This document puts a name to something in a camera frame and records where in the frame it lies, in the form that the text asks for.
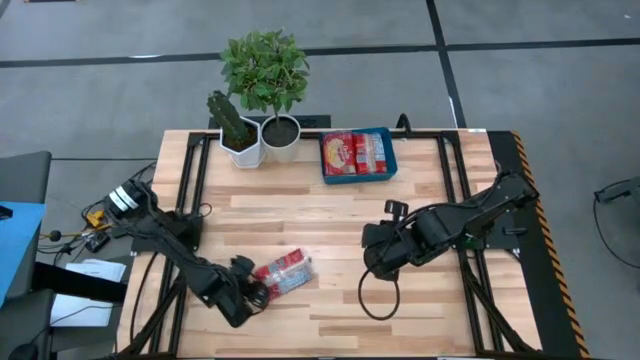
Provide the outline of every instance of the plastic wrapper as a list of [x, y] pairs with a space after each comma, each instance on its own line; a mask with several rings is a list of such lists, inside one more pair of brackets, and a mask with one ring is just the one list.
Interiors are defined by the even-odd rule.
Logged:
[[269, 265], [255, 271], [255, 276], [269, 289], [269, 300], [300, 287], [313, 278], [311, 258], [296, 249]]
[[387, 172], [387, 160], [380, 134], [353, 134], [353, 144], [358, 174]]
[[353, 134], [350, 132], [326, 134], [322, 143], [322, 151], [326, 175], [354, 175], [356, 173]]

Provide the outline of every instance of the wooden table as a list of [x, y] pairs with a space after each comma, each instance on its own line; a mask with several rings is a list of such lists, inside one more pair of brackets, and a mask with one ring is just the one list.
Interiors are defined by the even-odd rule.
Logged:
[[[459, 135], [471, 191], [476, 193], [488, 187], [496, 174], [489, 140], [482, 132], [461, 130]], [[187, 136], [188, 131], [165, 132], [153, 182], [164, 210], [175, 206]], [[388, 182], [337, 186], [327, 186], [322, 180], [317, 141], [303, 140], [291, 164], [267, 162], [256, 170], [237, 169], [217, 141], [215, 145], [210, 149], [203, 193], [203, 201], [212, 205], [213, 212], [205, 219], [198, 255], [228, 265], [229, 258], [241, 254], [262, 265], [302, 247], [313, 258], [317, 275], [238, 329], [189, 293], [179, 356], [474, 354], [453, 251], [422, 267], [402, 268], [401, 305], [391, 320], [369, 319], [356, 295], [365, 270], [362, 227], [388, 217], [383, 212], [384, 201], [405, 201], [410, 209], [446, 201], [435, 140], [394, 140], [399, 170]], [[448, 154], [455, 169], [453, 152]], [[198, 158], [196, 154], [191, 189]], [[455, 175], [454, 183], [461, 197]], [[486, 257], [498, 308], [525, 341], [540, 348], [520, 264], [501, 250], [486, 251]], [[120, 348], [129, 343], [133, 303], [149, 259], [148, 254], [139, 255], [133, 265], [118, 329]], [[164, 265], [164, 258], [158, 259], [162, 261], [152, 266], [142, 292], [136, 332], [156, 306]], [[393, 285], [368, 278], [364, 300], [374, 313], [388, 313], [395, 300]], [[485, 346], [490, 348], [481, 306], [479, 313]], [[163, 327], [161, 349], [168, 344], [171, 318], [167, 316]]]

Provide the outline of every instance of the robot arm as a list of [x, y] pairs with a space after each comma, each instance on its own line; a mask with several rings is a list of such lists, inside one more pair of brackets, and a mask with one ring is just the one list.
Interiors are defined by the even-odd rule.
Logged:
[[250, 281], [254, 263], [243, 256], [232, 259], [231, 268], [196, 256], [180, 239], [198, 231], [199, 215], [164, 212], [157, 197], [142, 182], [129, 180], [105, 197], [105, 212], [127, 234], [149, 241], [180, 269], [186, 285], [207, 307], [217, 306], [233, 327], [239, 327], [268, 303], [267, 287]]
[[482, 239], [500, 215], [537, 198], [538, 192], [522, 176], [499, 174], [489, 189], [461, 203], [433, 204], [407, 213], [407, 204], [387, 201], [385, 212], [394, 219], [364, 227], [365, 264], [376, 278], [395, 281], [405, 264], [421, 266], [454, 244]]

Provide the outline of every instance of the gray floor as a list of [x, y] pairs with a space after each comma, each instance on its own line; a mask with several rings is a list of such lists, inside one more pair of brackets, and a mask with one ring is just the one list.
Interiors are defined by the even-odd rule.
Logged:
[[[436, 3], [450, 44], [640, 37], [636, 0]], [[216, 52], [228, 37], [281, 26], [304, 47], [435, 42], [423, 0], [13, 0], [0, 19], [0, 61]], [[523, 137], [592, 356], [637, 358], [639, 272], [606, 252], [591, 201], [640, 172], [640, 47], [450, 57], [467, 125]], [[310, 63], [307, 100], [293, 113], [330, 114], [334, 127], [392, 126], [400, 112], [416, 127], [454, 126], [436, 53]], [[215, 61], [0, 69], [0, 156], [155, 157], [165, 129], [206, 127], [206, 95], [224, 86], [219, 71]], [[77, 230], [81, 208], [146, 163], [54, 161], [43, 230]], [[626, 201], [600, 208], [612, 246], [640, 263], [636, 213]], [[114, 241], [99, 256], [128, 252], [127, 241]]]

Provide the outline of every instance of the green plant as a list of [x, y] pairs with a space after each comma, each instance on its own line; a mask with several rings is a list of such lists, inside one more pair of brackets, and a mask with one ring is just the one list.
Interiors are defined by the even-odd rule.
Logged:
[[254, 31], [244, 38], [230, 39], [221, 57], [228, 95], [240, 95], [243, 108], [267, 112], [272, 107], [279, 125], [278, 111], [284, 107], [289, 112], [294, 101], [302, 101], [309, 73], [300, 68], [304, 65], [309, 70], [309, 63], [296, 47], [293, 34]]
[[213, 119], [222, 128], [225, 142], [237, 150], [250, 145], [252, 139], [244, 121], [240, 119], [236, 107], [222, 92], [216, 90], [209, 95], [207, 106]]

